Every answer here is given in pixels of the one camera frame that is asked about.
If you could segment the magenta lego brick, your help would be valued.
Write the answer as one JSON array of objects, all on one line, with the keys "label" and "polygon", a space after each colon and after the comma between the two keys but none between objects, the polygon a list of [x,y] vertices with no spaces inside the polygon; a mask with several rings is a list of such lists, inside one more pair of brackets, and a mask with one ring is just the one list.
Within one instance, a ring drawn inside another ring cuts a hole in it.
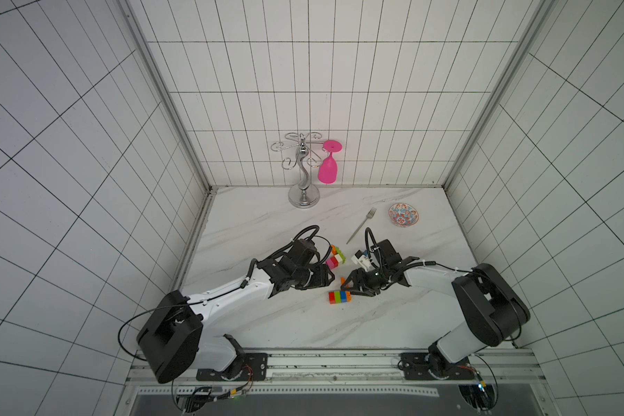
[{"label": "magenta lego brick", "polygon": [[334,264],[333,258],[329,258],[329,259],[326,261],[326,265],[327,265],[327,266],[328,266],[331,270],[333,270],[334,268],[336,268],[336,267],[338,266],[338,265],[335,265],[335,264]]}]

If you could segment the long lime green lego brick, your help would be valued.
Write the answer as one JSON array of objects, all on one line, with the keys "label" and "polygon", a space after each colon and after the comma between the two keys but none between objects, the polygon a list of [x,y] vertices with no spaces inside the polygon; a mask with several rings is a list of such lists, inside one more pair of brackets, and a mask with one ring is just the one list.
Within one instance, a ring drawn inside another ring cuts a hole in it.
[{"label": "long lime green lego brick", "polygon": [[333,257],[335,257],[335,256],[338,256],[339,258],[341,258],[340,263],[339,263],[340,265],[342,265],[343,263],[345,263],[346,258],[345,258],[345,256],[343,255],[343,253],[342,253],[341,251],[339,251],[339,253],[338,253],[338,254],[336,254],[336,255],[334,255],[334,254],[333,254]]}]

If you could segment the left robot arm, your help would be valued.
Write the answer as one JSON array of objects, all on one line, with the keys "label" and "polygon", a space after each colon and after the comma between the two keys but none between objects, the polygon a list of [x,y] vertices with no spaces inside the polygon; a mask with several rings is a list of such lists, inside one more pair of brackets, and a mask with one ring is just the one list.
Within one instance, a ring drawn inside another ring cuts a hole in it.
[{"label": "left robot arm", "polygon": [[230,315],[254,312],[258,304],[297,289],[328,287],[335,276],[327,261],[333,246],[320,254],[311,237],[295,239],[268,258],[251,260],[247,273],[202,294],[165,295],[136,337],[140,351],[160,384],[197,367],[227,380],[240,376],[246,354],[219,322]]}]

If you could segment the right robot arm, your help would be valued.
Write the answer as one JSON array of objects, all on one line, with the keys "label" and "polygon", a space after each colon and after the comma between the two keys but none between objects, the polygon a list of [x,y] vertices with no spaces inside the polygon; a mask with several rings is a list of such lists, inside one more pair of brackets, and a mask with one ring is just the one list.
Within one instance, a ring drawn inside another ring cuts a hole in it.
[{"label": "right robot arm", "polygon": [[428,372],[440,380],[468,356],[518,338],[530,320],[530,310],[520,296],[488,263],[461,270],[433,260],[404,258],[389,240],[358,251],[351,260],[357,268],[341,281],[346,298],[374,297],[400,284],[458,301],[464,321],[435,341],[424,361]]}]

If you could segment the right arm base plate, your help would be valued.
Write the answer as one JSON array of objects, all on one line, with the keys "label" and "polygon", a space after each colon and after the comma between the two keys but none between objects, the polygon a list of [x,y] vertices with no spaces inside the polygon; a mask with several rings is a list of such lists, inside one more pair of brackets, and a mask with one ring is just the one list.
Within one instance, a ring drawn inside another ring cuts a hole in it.
[{"label": "right arm base plate", "polygon": [[467,359],[452,364],[425,352],[402,353],[397,367],[407,381],[473,381],[477,375]]}]

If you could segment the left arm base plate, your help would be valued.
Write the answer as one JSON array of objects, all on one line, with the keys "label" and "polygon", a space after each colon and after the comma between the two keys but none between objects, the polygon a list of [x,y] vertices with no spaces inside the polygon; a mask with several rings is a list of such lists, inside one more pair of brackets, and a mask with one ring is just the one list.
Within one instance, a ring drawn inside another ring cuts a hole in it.
[{"label": "left arm base plate", "polygon": [[239,355],[229,367],[221,372],[212,369],[199,369],[197,381],[264,381],[268,369],[266,353],[246,353]]}]

